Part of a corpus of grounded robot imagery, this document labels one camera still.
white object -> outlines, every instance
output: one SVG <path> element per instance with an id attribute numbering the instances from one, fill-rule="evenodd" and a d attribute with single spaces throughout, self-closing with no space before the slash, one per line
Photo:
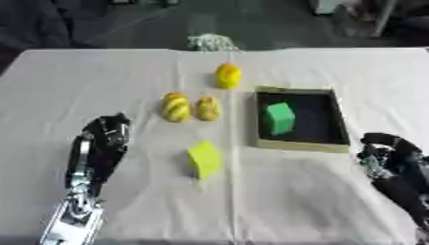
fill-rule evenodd
<path id="1" fill-rule="evenodd" d="M 355 4 L 359 0 L 309 0 L 311 7 L 316 14 L 331 14 L 341 4 Z"/>
<path id="2" fill-rule="evenodd" d="M 196 48 L 198 51 L 213 52 L 213 51 L 239 51 L 239 48 L 234 44 L 228 36 L 205 33 L 197 36 L 188 37 L 190 48 Z"/>
<path id="3" fill-rule="evenodd" d="M 212 86 L 216 67 L 242 69 L 234 91 Z M 39 237 L 63 197 L 71 142 L 90 120 L 123 111 L 130 148 L 102 191 L 100 239 L 280 244 L 415 244 L 411 218 L 378 193 L 352 157 L 369 131 L 400 135 L 429 152 L 424 49 L 308 49 L 248 53 L 40 50 L 0 78 L 0 238 Z M 248 145 L 256 85 L 334 89 L 350 154 Z M 163 120 L 168 92 L 222 103 L 216 122 Z M 204 182 L 185 174 L 202 140 L 224 155 Z"/>

